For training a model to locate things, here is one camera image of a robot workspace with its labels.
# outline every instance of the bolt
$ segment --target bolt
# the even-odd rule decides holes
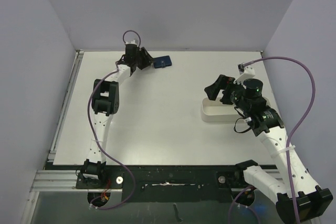
[[[221,183],[221,184],[224,184],[225,183],[225,177],[224,176],[220,176],[218,178],[218,181]]]
[[[124,181],[124,179],[120,176],[116,179],[116,182],[117,182],[118,185],[122,184],[123,181]]]

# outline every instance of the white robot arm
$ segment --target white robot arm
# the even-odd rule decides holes
[[[119,86],[131,76],[131,68],[127,65],[119,65],[118,72],[106,78],[106,82],[117,82]],[[94,117],[94,130],[97,134],[98,140],[101,147],[106,149],[106,142],[109,133],[109,127],[113,119],[113,114],[106,115],[105,113],[97,113]],[[90,162],[100,162],[104,163],[106,161],[106,156],[100,152],[95,138],[92,136],[92,141],[90,145],[90,150],[87,159]]]
[[[277,166],[283,183],[277,181],[261,169],[254,161],[237,164],[243,172],[246,183],[253,185],[265,194],[277,208],[284,223],[296,223],[293,210],[293,197],[296,198],[301,221],[322,215],[333,200],[329,189],[321,189],[310,176],[298,157],[295,146],[286,147],[287,132],[279,114],[267,105],[262,97],[263,84],[255,76],[251,66],[238,66],[240,76],[235,79],[220,75],[216,82],[204,90],[209,100],[216,100],[223,90],[221,103],[234,104],[245,122],[250,126]],[[290,154],[295,195],[291,193],[286,151]]]
[[[106,156],[103,151],[106,149],[113,115],[119,109],[119,86],[132,76],[137,68],[142,70],[153,62],[154,59],[144,47],[138,46],[136,40],[125,42],[125,54],[116,62],[117,69],[114,73],[110,73],[110,76],[104,80],[95,80],[91,107],[95,113],[93,127],[97,139],[92,137],[87,159],[80,169],[80,176],[87,181],[88,185],[102,185],[106,182],[104,171]]]

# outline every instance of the white container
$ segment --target white container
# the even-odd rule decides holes
[[[240,116],[234,109],[234,105],[224,105],[218,97],[216,101],[204,98],[202,101],[201,118],[204,122],[234,123]]]

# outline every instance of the blue object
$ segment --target blue object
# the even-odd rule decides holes
[[[170,59],[170,56],[161,56],[154,58],[154,68],[165,68],[172,65],[172,60]]]

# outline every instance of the white wall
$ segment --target white wall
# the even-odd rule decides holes
[[[16,224],[46,160],[75,51],[48,0],[0,6],[0,222]]]
[[[50,0],[76,49],[262,50],[292,0]]]
[[[304,62],[312,71],[316,102],[293,137],[293,144],[322,187],[336,194],[336,0],[293,0],[268,44],[266,56],[287,56]],[[292,129],[304,113],[311,94],[304,70],[292,63],[266,63],[281,115]],[[336,203],[322,223],[336,223]]]

